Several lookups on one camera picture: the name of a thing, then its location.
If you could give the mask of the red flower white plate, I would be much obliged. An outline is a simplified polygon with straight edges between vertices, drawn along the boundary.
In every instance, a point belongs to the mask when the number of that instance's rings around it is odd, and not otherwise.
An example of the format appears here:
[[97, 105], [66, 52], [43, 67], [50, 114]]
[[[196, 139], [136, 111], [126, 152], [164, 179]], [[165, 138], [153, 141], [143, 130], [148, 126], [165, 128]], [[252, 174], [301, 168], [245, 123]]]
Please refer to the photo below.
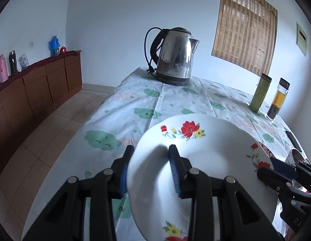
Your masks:
[[[183, 162], [182, 197], [174, 188], [168, 148]], [[226, 217], [242, 223], [273, 220], [277, 195], [257, 178], [270, 157], [249, 133], [206, 114], [176, 115], [141, 137], [127, 187], [134, 221], [146, 240], [219, 240]]]

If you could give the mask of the stainless steel bowl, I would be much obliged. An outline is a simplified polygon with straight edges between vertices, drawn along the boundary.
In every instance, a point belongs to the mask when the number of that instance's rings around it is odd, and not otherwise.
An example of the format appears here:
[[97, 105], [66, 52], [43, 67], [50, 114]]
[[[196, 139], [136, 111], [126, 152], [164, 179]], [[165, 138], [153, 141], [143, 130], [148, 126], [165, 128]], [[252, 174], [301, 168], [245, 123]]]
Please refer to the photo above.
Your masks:
[[307, 158], [304, 158], [303, 154], [295, 148], [290, 150], [285, 162], [290, 165], [298, 164], [299, 162], [311, 165], [310, 161]]

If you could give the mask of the black smartphone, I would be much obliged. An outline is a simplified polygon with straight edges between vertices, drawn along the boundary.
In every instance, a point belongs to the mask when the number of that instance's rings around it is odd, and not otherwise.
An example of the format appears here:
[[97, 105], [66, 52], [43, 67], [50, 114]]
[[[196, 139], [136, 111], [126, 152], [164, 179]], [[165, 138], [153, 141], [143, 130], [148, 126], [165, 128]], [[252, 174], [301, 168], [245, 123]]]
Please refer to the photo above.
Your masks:
[[285, 131], [285, 133], [287, 137], [289, 138], [289, 140], [291, 141], [291, 143], [293, 144], [294, 148], [297, 149], [299, 152], [302, 152], [302, 149], [300, 148], [300, 145], [298, 141], [296, 140], [295, 136], [292, 134], [292, 132]]

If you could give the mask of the floral tablecloth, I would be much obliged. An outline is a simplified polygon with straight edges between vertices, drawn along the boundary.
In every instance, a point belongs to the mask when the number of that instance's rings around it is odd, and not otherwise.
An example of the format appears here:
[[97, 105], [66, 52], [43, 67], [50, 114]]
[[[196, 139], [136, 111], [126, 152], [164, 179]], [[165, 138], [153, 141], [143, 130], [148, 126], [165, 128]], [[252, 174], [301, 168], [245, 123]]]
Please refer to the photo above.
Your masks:
[[186, 87], [156, 81], [142, 68], [125, 78], [111, 96], [83, 123], [57, 156], [27, 216], [28, 231], [49, 199], [72, 175], [90, 178], [136, 145], [153, 125], [176, 114], [202, 113], [227, 120], [250, 133], [266, 153], [285, 159], [293, 148], [289, 127], [280, 117], [265, 118], [249, 108], [252, 96], [227, 85], [193, 77]]

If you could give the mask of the clear tea bottle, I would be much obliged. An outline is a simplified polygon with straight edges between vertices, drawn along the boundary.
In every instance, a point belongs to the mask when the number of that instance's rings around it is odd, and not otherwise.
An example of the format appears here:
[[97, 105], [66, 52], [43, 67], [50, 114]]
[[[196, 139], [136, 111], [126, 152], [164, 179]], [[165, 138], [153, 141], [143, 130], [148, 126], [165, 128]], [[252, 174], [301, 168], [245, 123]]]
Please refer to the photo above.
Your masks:
[[288, 94], [290, 83], [283, 78], [280, 78], [279, 84], [277, 86], [277, 91], [275, 93], [274, 99], [268, 109], [265, 117], [270, 121], [273, 122], [279, 111], [281, 110], [283, 103]]

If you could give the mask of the green thermos bottle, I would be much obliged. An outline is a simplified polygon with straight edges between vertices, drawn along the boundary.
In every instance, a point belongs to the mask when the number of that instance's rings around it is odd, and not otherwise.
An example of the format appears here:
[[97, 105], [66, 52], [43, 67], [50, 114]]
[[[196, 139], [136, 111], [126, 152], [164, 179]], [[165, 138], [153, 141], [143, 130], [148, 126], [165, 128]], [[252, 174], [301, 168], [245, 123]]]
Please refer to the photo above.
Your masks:
[[257, 113], [265, 99], [265, 96], [268, 92], [269, 86], [271, 84], [272, 79], [270, 76], [261, 73], [260, 81], [256, 88], [256, 91], [253, 95], [253, 98], [249, 104], [249, 108]]

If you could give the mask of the stainless electric kettle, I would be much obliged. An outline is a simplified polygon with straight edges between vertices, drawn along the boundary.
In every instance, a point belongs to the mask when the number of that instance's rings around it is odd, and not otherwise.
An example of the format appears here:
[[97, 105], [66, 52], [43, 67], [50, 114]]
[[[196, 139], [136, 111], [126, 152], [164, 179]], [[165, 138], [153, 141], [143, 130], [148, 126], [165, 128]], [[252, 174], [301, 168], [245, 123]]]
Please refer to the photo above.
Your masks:
[[157, 29], [146, 59], [147, 72], [157, 81], [174, 86], [186, 86], [192, 72], [194, 53], [200, 43], [185, 28]]

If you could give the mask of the brown wooden sideboard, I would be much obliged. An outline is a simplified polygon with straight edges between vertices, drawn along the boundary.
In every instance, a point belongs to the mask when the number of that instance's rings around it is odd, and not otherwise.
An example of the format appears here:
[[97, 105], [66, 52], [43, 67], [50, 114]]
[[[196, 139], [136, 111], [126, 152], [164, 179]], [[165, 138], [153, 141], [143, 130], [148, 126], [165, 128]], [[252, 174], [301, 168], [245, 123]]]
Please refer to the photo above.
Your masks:
[[0, 174], [34, 129], [81, 89], [80, 51], [38, 61], [0, 84]]

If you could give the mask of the bamboo window blind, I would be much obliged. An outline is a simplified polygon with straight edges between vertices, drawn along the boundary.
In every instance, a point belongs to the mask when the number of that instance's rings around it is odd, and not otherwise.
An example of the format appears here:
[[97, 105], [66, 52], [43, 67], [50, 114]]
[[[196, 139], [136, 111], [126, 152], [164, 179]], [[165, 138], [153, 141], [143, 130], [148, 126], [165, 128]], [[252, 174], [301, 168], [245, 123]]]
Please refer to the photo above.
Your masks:
[[211, 55], [267, 75], [276, 34], [277, 10], [266, 0], [220, 0]]

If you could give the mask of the red small ornament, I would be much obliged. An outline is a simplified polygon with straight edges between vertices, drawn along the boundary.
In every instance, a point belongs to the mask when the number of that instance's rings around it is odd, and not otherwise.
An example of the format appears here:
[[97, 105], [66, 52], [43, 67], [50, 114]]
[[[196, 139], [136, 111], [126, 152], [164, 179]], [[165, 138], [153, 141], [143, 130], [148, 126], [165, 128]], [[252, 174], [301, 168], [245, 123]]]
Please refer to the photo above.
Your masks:
[[61, 47], [61, 49], [60, 49], [60, 54], [64, 54], [64, 53], [66, 53], [67, 52], [67, 49], [66, 49], [66, 47]]

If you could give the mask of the blue water jug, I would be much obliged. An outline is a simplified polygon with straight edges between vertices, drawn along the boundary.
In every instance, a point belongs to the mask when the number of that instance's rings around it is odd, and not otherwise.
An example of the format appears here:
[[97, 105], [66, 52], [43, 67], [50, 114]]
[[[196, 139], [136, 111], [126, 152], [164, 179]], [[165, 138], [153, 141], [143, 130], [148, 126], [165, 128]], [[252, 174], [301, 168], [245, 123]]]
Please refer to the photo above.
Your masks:
[[52, 57], [58, 56], [60, 54], [60, 43], [58, 37], [55, 35], [48, 42], [48, 49]]

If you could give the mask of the clear plastic bag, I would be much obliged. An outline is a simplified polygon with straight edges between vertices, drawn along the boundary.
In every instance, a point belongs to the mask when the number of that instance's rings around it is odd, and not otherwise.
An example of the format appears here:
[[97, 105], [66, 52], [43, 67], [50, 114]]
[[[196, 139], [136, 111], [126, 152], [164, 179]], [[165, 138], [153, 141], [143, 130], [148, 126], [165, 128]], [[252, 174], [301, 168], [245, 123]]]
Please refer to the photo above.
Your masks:
[[28, 58], [25, 53], [20, 55], [20, 57], [18, 58], [18, 62], [22, 70], [29, 66]]

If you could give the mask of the black thermos flask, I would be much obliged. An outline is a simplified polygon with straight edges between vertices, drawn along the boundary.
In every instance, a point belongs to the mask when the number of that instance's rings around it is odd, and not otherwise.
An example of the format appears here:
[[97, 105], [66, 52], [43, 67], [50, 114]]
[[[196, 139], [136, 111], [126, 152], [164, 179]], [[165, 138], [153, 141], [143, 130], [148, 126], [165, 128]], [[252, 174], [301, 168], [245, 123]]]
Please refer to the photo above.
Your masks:
[[10, 74], [12, 76], [18, 73], [15, 51], [9, 52], [9, 66], [10, 66]]

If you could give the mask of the pink thermos flask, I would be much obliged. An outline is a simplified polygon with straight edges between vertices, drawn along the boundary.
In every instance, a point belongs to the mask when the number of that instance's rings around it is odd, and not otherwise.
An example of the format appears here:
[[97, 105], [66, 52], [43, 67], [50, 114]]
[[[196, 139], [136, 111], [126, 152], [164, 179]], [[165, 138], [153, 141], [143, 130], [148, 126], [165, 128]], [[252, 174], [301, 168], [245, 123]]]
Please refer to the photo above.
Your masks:
[[4, 55], [0, 55], [0, 82], [3, 83], [6, 80], [8, 80], [6, 59]]

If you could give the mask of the wall electrical panel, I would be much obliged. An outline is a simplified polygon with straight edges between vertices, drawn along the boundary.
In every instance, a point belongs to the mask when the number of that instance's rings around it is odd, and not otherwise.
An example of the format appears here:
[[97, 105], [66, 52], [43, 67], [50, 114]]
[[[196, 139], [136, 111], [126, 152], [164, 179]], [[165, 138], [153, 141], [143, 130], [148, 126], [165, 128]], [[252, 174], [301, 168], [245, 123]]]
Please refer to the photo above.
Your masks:
[[308, 37], [298, 22], [296, 23], [296, 27], [297, 27], [296, 45], [301, 50], [302, 54], [306, 56]]

